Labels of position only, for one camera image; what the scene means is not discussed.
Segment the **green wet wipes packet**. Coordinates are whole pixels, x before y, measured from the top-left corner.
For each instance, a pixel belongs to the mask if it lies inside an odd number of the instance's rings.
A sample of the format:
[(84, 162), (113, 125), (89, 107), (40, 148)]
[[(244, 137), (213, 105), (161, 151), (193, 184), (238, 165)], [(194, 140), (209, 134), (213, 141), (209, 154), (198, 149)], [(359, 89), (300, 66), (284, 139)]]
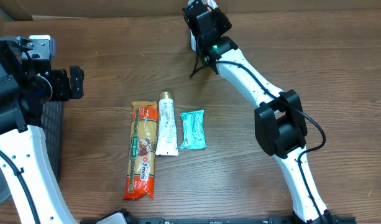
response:
[(180, 149), (205, 149), (204, 110), (184, 112), (180, 117), (183, 123), (183, 142)]

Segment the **orange spaghetti packet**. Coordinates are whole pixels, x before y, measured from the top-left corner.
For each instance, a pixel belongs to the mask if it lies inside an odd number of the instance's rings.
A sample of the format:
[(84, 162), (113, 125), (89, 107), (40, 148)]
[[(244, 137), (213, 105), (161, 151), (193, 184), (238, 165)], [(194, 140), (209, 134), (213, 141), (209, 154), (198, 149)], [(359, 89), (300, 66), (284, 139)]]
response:
[(129, 162), (124, 199), (153, 197), (158, 109), (155, 101), (132, 103)]

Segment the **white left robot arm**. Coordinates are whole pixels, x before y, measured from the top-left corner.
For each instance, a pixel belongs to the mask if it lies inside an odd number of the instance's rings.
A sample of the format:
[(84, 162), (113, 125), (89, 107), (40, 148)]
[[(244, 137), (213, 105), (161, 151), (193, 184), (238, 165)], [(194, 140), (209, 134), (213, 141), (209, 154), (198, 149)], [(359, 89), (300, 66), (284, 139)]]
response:
[(30, 45), (0, 40), (0, 168), (22, 223), (76, 223), (47, 154), (44, 104), (80, 99), (84, 71), (52, 70)]

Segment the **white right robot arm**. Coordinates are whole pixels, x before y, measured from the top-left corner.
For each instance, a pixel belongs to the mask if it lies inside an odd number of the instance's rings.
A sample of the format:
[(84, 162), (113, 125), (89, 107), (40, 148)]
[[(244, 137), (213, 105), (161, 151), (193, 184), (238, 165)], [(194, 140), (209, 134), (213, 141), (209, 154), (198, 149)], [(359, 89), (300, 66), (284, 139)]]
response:
[(264, 78), (225, 33), (232, 27), (227, 16), (206, 1), (189, 1), (184, 20), (194, 37), (193, 49), (204, 67), (229, 81), (254, 109), (255, 138), (262, 150), (275, 158), (290, 191), (295, 223), (333, 223), (310, 171), (306, 146), (309, 121), (299, 95), (283, 91)]

